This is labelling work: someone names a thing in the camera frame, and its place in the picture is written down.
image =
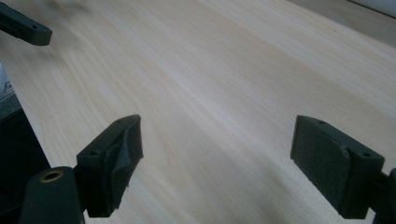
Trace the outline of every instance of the black mount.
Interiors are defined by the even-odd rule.
[[[140,117],[118,119],[78,153],[74,169],[56,167],[29,180],[20,224],[85,223],[85,209],[110,217],[142,158]]]
[[[343,218],[396,223],[396,169],[381,172],[384,157],[332,125],[298,116],[291,158]]]
[[[52,36],[49,28],[29,19],[3,2],[0,2],[0,30],[37,46],[47,46]]]

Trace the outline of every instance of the black plastic bracket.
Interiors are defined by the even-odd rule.
[[[47,46],[52,31],[0,2],[0,30],[32,45]]]
[[[343,218],[396,221],[396,172],[381,173],[384,157],[332,125],[298,116],[291,158]]]
[[[20,224],[80,224],[85,209],[90,217],[110,217],[143,158],[140,117],[116,120],[77,158],[74,169],[56,167],[29,180]]]

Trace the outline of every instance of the light wood grain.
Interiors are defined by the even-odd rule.
[[[339,0],[6,1],[53,30],[0,34],[0,62],[52,166],[142,117],[120,210],[88,223],[343,220],[290,159],[295,117],[396,166],[396,22]]]

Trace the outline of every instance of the screw hole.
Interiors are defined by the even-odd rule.
[[[62,171],[52,171],[41,177],[41,182],[48,183],[61,178],[64,175]]]
[[[90,156],[97,156],[99,155],[99,152],[94,150],[94,151],[90,151]]]

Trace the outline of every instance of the wooden table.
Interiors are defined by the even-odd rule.
[[[8,0],[53,30],[0,34],[0,62],[52,166],[140,114],[145,158],[109,219],[343,220],[290,159],[324,119],[396,167],[396,20],[344,0]]]

